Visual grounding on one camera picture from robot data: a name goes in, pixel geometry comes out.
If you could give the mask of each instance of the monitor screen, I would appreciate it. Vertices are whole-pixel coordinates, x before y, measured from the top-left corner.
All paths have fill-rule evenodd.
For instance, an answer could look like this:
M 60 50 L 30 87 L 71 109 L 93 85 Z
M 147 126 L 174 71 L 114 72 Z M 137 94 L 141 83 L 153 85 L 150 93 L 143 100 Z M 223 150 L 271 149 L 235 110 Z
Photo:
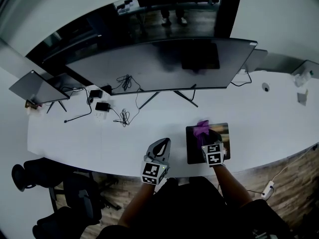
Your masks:
M 226 88 L 257 42 L 241 39 L 192 38 L 155 41 L 105 51 L 68 66 L 112 95 L 187 89 Z M 131 75 L 130 88 L 117 79 Z
M 35 105 L 69 99 L 66 94 L 47 83 L 34 71 L 24 75 L 9 90 Z

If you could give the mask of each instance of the small monitor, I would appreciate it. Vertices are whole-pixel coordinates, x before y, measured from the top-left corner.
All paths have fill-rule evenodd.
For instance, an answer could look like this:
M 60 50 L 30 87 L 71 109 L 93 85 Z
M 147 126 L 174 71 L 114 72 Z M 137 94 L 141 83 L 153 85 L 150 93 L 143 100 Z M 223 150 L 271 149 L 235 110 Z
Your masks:
M 35 71 L 24 75 L 9 90 L 35 105 L 69 99 L 69 96 L 50 85 Z

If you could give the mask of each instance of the black pants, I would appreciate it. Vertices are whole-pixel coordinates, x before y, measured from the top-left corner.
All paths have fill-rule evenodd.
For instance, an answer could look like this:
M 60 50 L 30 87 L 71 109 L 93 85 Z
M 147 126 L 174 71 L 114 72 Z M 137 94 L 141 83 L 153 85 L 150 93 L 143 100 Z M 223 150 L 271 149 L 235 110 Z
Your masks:
M 160 12 L 161 12 L 161 15 L 163 18 L 169 17 L 169 11 L 167 9 L 162 9 L 162 10 L 160 10 Z M 183 9 L 176 9 L 175 13 L 176 13 L 177 18 L 184 17 L 184 10 Z

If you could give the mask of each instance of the person's right arm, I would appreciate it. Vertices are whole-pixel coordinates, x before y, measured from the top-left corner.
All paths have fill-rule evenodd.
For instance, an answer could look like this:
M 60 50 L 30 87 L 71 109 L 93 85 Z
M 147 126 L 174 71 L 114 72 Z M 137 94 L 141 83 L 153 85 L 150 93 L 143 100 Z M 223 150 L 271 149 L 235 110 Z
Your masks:
M 226 166 L 214 165 L 213 168 L 227 205 L 240 208 L 253 201 L 248 191 L 232 176 Z

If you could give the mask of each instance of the white shoe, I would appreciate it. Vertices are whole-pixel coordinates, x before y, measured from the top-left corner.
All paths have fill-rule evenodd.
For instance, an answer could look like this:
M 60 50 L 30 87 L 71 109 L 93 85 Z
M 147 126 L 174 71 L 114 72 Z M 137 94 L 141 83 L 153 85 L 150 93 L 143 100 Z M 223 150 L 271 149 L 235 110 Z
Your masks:
M 171 25 L 171 22 L 170 22 L 169 18 L 162 18 L 162 20 L 161 20 L 161 25 L 162 25 L 162 26 L 169 26 L 169 25 Z
M 187 20 L 184 17 L 178 18 L 177 21 L 178 24 L 187 25 Z

